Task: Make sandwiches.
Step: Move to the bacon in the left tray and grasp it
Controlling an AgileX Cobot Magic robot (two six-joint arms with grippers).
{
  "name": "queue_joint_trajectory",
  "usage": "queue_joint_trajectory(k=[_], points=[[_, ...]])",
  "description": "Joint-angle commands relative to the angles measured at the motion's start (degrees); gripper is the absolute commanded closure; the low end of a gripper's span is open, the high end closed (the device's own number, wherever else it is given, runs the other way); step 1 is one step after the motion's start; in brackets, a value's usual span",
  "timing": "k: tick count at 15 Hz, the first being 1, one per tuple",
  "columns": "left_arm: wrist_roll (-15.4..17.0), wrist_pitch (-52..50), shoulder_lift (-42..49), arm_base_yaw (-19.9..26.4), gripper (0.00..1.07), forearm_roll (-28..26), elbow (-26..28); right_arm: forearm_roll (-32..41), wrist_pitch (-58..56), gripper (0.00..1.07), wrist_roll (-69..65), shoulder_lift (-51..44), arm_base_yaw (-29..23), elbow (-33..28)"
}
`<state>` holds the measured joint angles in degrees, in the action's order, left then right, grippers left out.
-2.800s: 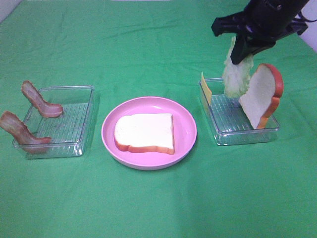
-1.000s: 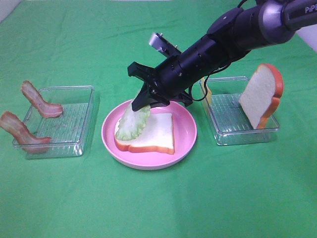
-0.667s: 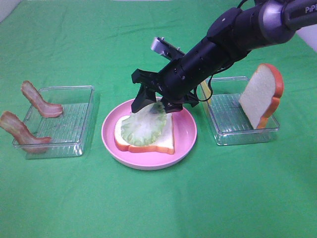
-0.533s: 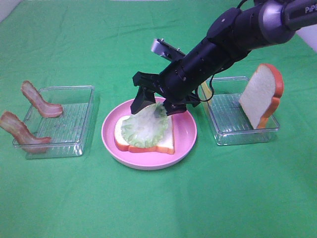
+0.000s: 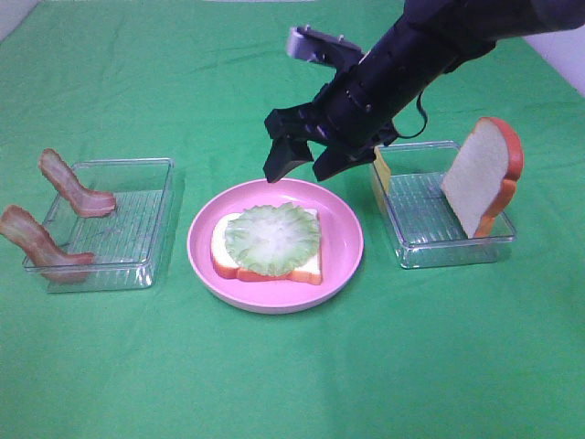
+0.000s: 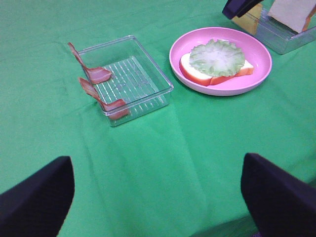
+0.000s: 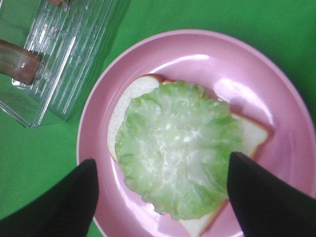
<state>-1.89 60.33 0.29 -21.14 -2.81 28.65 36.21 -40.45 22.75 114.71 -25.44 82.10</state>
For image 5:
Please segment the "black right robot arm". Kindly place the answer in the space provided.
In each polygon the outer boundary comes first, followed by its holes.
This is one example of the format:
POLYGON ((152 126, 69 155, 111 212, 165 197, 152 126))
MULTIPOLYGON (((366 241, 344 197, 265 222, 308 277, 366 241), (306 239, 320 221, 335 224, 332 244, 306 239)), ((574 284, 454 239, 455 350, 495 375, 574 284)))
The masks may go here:
POLYGON ((325 180, 374 161, 374 148, 399 138, 393 118, 443 73, 477 59, 498 40, 583 26, 581 1, 408 1, 369 50, 308 26, 294 27, 288 54, 336 70, 314 98, 274 109, 263 167, 268 182, 312 163, 325 180))

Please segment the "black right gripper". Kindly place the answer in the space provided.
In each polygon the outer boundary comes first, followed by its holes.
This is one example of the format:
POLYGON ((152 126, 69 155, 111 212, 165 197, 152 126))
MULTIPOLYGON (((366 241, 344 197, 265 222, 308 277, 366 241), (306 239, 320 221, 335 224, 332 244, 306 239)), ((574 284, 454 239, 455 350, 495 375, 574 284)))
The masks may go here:
POLYGON ((372 163, 374 145, 399 137, 392 119, 400 112, 400 86, 386 78, 339 77, 312 101, 274 109, 265 119, 272 140, 263 166, 268 183, 276 183, 297 166, 312 162, 310 141, 324 146, 314 161, 317 180, 326 180, 372 163))

